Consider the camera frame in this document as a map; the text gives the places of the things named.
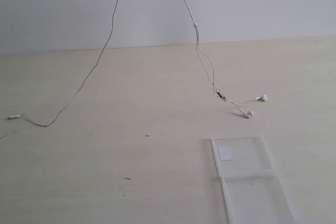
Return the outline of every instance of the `white wall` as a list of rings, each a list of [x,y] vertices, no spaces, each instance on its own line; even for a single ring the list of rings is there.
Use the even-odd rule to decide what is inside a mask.
[[[336,34],[335,0],[188,0],[201,42]],[[0,52],[103,46],[115,0],[0,0]],[[182,0],[120,0],[109,47],[194,42]]]

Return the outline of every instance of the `table surface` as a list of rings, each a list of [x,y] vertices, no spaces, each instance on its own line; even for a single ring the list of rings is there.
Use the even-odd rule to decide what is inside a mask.
[[[111,49],[50,127],[0,120],[3,223],[227,223],[210,136],[263,133],[306,223],[336,221],[336,37]],[[0,56],[0,117],[50,122],[98,50]]]

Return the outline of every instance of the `wire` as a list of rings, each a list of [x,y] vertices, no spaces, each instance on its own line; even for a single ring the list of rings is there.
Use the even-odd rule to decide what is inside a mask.
[[[75,99],[76,95],[80,92],[80,90],[83,88],[84,84],[86,83],[86,81],[88,80],[88,78],[90,77],[90,75],[92,74],[92,72],[95,70],[95,68],[98,66],[99,64],[99,61],[101,59],[101,56],[102,54],[104,53],[105,49],[106,49],[106,46],[107,44],[109,43],[111,37],[112,37],[112,33],[113,33],[113,28],[114,28],[114,16],[115,16],[115,12],[117,11],[117,6],[118,6],[118,2],[119,0],[116,1],[115,3],[115,6],[114,6],[114,11],[113,11],[113,14],[112,14],[112,27],[111,27],[111,31],[110,31],[110,35],[104,45],[104,47],[101,49],[100,51],[100,55],[97,59],[97,62],[96,64],[94,65],[94,67],[90,70],[90,72],[87,74],[87,76],[85,77],[82,85],[79,87],[79,89],[77,90],[77,92],[73,95],[73,97],[70,99],[70,101],[68,102],[67,105],[65,105],[56,115],[56,117],[54,118],[54,120],[52,120],[51,123],[48,123],[48,124],[41,124],[41,123],[38,123],[36,122],[31,116],[29,115],[17,115],[16,118],[19,118],[19,117],[25,117],[25,118],[28,118],[29,121],[34,124],[34,125],[37,125],[37,126],[41,126],[41,127],[48,127],[48,126],[51,126],[53,123],[56,122],[57,118],[59,117],[59,115],[72,103],[72,101]]]
[[[199,31],[198,31],[198,26],[197,26],[197,24],[196,24],[196,22],[195,22],[195,20],[194,20],[194,17],[193,17],[193,15],[192,15],[191,11],[190,11],[190,8],[189,8],[189,5],[188,5],[188,3],[187,3],[187,0],[183,0],[183,1],[184,1],[184,3],[185,3],[185,6],[186,6],[187,9],[188,9],[190,18],[191,18],[191,20],[193,21],[194,28],[195,28],[195,31],[196,31],[196,52],[197,52],[197,56],[198,56],[198,58],[199,58],[201,64],[203,65],[203,68],[204,68],[204,70],[205,70],[205,72],[206,72],[206,75],[207,75],[207,77],[208,77],[208,80],[209,80],[209,82],[211,83],[211,85],[213,86],[213,92],[215,93],[215,90],[217,89],[217,87],[216,87],[216,85],[215,85],[215,68],[214,68],[213,62],[212,62],[212,60],[210,59],[210,57],[209,57],[209,56],[208,56],[208,55],[207,55],[207,54],[206,54],[206,53],[199,47],[199,43],[200,43],[200,33],[199,33]],[[206,66],[205,66],[204,63],[203,63],[203,60],[202,60],[202,58],[201,58],[199,52],[203,53],[203,54],[205,55],[205,57],[208,59],[208,61],[210,62],[210,64],[211,64],[211,67],[212,67],[212,80],[211,80],[211,78],[210,78],[210,75],[209,75],[209,72],[208,72]]]

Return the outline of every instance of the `white earphones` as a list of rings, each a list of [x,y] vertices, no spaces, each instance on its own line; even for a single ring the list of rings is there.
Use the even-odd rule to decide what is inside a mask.
[[[224,102],[230,102],[230,103],[232,103],[241,113],[243,113],[244,115],[245,115],[245,117],[247,118],[247,119],[250,119],[250,118],[252,118],[253,116],[254,116],[254,113],[253,113],[253,111],[247,111],[247,112],[245,112],[243,109],[241,109],[240,108],[240,106],[244,106],[244,105],[247,105],[247,104],[249,104],[249,103],[251,103],[251,102],[254,102],[254,101],[261,101],[261,102],[266,102],[267,101],[267,95],[265,95],[265,94],[262,94],[261,96],[259,96],[259,97],[255,97],[255,98],[253,98],[253,99],[251,99],[251,100],[248,100],[247,102],[245,102],[245,103],[234,103],[234,102],[232,102],[232,101],[230,101],[229,99],[227,99],[224,95],[223,95],[223,93],[221,92],[221,90],[220,89],[216,89],[216,93],[217,93],[217,95],[218,95],[218,97],[221,99],[221,100],[223,100]]]

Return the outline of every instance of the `clear plastic case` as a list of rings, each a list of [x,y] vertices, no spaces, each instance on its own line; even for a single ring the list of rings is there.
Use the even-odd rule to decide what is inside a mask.
[[[230,224],[302,223],[263,136],[212,137],[212,146]]]

